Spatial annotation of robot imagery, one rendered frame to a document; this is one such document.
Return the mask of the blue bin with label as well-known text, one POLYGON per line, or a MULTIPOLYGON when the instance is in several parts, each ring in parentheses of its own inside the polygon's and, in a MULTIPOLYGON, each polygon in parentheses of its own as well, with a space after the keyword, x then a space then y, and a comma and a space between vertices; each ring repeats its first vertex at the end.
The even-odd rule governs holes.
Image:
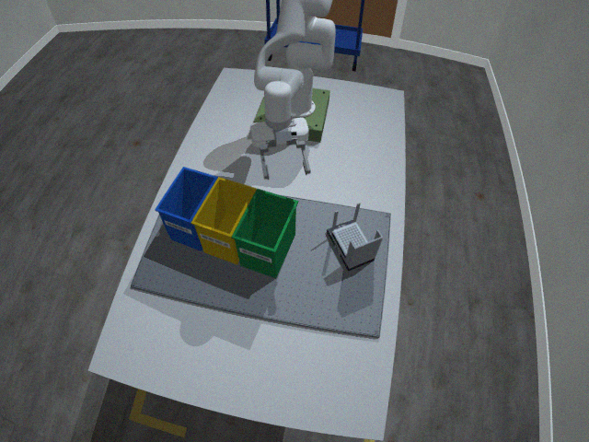
POLYGON ((191 221, 217 179, 214 175, 182 168, 155 209, 171 240, 202 251, 202 244, 191 221))

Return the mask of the green open-top bin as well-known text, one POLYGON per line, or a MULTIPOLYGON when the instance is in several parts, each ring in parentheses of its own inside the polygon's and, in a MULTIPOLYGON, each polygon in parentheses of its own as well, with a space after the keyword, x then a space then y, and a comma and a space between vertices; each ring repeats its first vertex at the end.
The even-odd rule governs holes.
POLYGON ((295 237, 297 204, 272 192, 255 191, 231 237, 240 266, 277 278, 295 237))

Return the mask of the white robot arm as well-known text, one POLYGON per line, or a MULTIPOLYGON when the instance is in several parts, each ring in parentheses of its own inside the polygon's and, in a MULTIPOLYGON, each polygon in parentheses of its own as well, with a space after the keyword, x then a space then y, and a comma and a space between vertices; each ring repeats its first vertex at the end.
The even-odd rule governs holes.
POLYGON ((307 117, 315 111, 311 68, 332 67, 336 35, 333 21, 317 17, 325 17, 331 3, 332 0, 282 0, 277 32, 258 55, 254 85, 264 91, 265 122, 272 128, 276 142, 291 141, 296 135, 288 131, 292 119, 307 117), (286 45, 288 69, 268 67, 271 54, 286 45))

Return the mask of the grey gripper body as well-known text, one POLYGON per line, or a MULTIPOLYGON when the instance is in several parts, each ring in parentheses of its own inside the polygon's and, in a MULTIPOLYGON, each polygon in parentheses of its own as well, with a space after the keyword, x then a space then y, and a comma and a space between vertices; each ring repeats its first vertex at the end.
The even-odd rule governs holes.
MULTIPOLYGON (((250 125, 250 131, 252 137, 252 144, 255 147, 266 145, 266 141, 274 140, 274 133, 272 131, 272 128, 268 127, 266 122, 252 123, 250 125)), ((297 137, 298 141, 308 140, 308 127, 306 119, 304 118, 292 119, 292 122, 288 126, 288 131, 296 132, 297 135, 292 136, 292 138, 297 137)), ((276 145, 281 144, 286 144, 286 141, 276 142, 276 145)))

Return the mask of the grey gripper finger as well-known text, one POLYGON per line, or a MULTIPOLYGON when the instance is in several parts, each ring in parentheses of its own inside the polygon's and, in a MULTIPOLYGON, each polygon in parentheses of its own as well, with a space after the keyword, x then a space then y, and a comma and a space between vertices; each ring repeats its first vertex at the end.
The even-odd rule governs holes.
POLYGON ((261 157, 261 163, 262 163, 262 168, 263 168, 263 175, 264 175, 264 179, 265 180, 267 180, 267 179, 269 180, 270 179, 269 178, 268 166, 267 166, 267 164, 265 165, 265 159, 264 159, 264 153, 265 152, 269 152, 269 147, 276 147, 276 142, 274 142, 274 140, 270 140, 270 141, 266 141, 266 145, 261 145, 260 146, 260 157, 261 157))
POLYGON ((296 145, 296 148, 301 148, 303 154, 303 166, 305 170, 305 174, 310 174, 311 170, 309 167, 308 159, 306 156, 306 144, 305 141, 297 141, 297 137, 292 138, 292 141, 286 141, 287 145, 296 145))

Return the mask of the yellow recycle bin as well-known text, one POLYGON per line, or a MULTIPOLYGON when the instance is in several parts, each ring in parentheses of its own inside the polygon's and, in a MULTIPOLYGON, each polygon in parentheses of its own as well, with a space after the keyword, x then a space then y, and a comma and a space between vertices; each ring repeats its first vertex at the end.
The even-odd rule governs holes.
POLYGON ((218 177, 191 221, 205 253, 238 264, 237 246, 231 237, 256 190, 218 177))

